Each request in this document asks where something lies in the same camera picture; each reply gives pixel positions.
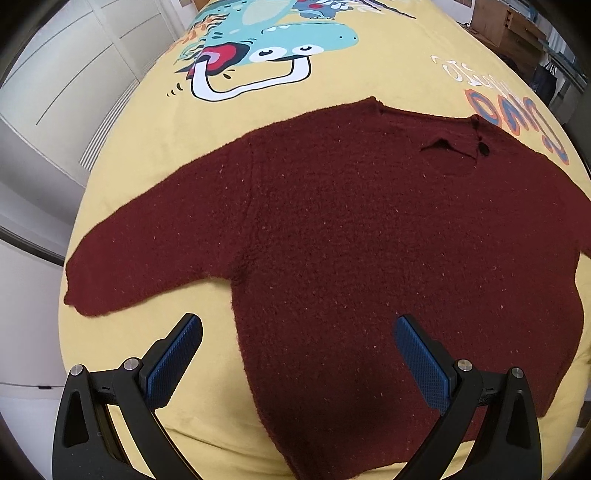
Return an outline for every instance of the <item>yellow bedsheet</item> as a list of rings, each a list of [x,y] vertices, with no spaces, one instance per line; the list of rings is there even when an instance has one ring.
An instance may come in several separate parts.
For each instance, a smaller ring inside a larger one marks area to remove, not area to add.
[[[98,222],[194,158],[255,128],[368,96],[434,115],[478,113],[544,153],[591,194],[580,158],[548,109],[430,0],[225,1],[210,4],[201,19],[157,61],[119,117],[90,177],[69,255]],[[220,49],[216,32],[224,28],[230,47]],[[188,79],[200,54],[209,55],[210,71],[197,62]],[[586,321],[573,364],[540,419],[546,475],[563,457],[589,378],[586,257],[576,283]],[[142,356],[185,312],[202,318],[205,337],[169,406],[158,411],[171,437],[206,480],[292,478],[258,420],[224,281],[201,281],[99,318],[61,304],[65,366],[116,368]],[[147,473],[116,409],[113,415],[132,463]],[[470,445],[462,445],[448,473],[460,468]],[[360,478],[391,479],[401,467]]]

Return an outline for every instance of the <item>maroon sweater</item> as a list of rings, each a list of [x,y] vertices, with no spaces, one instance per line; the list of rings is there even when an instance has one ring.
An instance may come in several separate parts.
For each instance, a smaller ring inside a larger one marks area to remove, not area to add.
[[[436,421],[391,336],[402,313],[455,358],[519,365],[543,416],[582,332],[580,251],[591,203],[543,155],[477,116],[367,99],[249,133],[121,207],[70,258],[64,302],[94,316],[229,279],[271,439],[298,479],[344,480],[409,460]]]

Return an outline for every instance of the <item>bag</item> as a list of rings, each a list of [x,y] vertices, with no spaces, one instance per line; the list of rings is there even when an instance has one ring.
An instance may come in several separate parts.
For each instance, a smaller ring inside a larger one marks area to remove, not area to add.
[[[545,66],[538,65],[535,68],[534,78],[530,83],[531,89],[540,97],[546,106],[550,105],[554,94],[556,93],[555,77],[556,65],[548,62]]]

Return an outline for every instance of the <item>blue gripper pad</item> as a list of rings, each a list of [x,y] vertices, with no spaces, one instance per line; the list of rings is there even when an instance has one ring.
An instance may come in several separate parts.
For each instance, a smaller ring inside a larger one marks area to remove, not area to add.
[[[201,319],[186,314],[170,335],[158,340],[144,356],[144,365],[150,369],[145,378],[144,400],[150,410],[168,404],[202,340]]]
[[[394,338],[423,398],[443,415],[451,402],[449,378],[404,316],[396,321]]]

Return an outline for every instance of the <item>cartoon eye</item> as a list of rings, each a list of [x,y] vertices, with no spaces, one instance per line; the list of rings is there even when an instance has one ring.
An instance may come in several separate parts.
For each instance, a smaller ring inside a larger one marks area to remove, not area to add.
[[[269,61],[269,60],[280,59],[286,53],[287,53],[287,50],[282,47],[267,47],[267,48],[260,48],[259,50],[254,52],[248,58],[250,61],[254,61],[254,62]]]
[[[292,49],[292,52],[296,55],[308,56],[316,55],[317,53],[322,53],[324,52],[324,49],[322,47],[319,47],[318,45],[301,45],[299,47]]]

